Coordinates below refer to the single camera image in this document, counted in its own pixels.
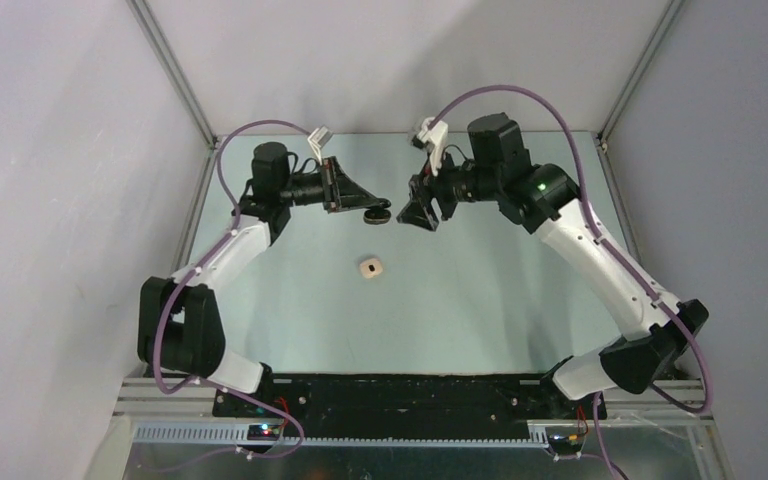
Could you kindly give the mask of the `beige earbud charging case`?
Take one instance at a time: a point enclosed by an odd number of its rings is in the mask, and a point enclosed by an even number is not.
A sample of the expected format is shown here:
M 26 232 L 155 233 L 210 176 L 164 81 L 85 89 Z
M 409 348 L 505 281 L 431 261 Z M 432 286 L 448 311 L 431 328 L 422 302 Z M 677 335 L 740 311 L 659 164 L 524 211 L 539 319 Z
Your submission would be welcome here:
M 359 263 L 359 271 L 363 278 L 373 279 L 384 272 L 384 267 L 378 257 L 369 257 Z

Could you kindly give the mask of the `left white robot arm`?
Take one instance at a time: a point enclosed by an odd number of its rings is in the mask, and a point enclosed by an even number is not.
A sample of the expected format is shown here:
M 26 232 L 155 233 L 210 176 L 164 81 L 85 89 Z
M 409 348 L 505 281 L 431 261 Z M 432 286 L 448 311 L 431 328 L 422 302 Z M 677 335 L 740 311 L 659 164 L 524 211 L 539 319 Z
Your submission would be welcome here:
M 264 382 L 270 370 L 228 347 L 218 291 L 275 243 L 294 207 L 319 204 L 328 213 L 360 210 L 370 225 L 391 217 L 390 201 L 352 180 L 335 157 L 302 172 L 291 168 L 295 156 L 279 142 L 258 145 L 252 176 L 216 243 L 171 276 L 147 279 L 140 291 L 139 359 L 236 390 L 238 404 L 257 417 L 276 403 L 275 388 Z

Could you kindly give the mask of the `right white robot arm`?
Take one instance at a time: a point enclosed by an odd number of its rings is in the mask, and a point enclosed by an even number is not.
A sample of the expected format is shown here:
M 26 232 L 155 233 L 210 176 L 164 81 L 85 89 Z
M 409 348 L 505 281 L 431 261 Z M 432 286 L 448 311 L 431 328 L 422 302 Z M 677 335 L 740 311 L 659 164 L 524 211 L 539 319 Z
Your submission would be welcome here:
M 545 411 L 566 418 L 582 398 L 619 388 L 641 394 L 671 366 L 707 321 L 698 300 L 681 301 L 645 273 L 593 213 L 579 185 L 555 164 L 532 161 L 519 125 L 504 113 L 472 121 L 471 156 L 455 164 L 447 152 L 448 126 L 420 121 L 411 143 L 427 154 L 409 180 L 401 224 L 435 231 L 462 203 L 494 202 L 586 281 L 613 318 L 619 336 L 586 354 L 561 361 L 541 392 Z

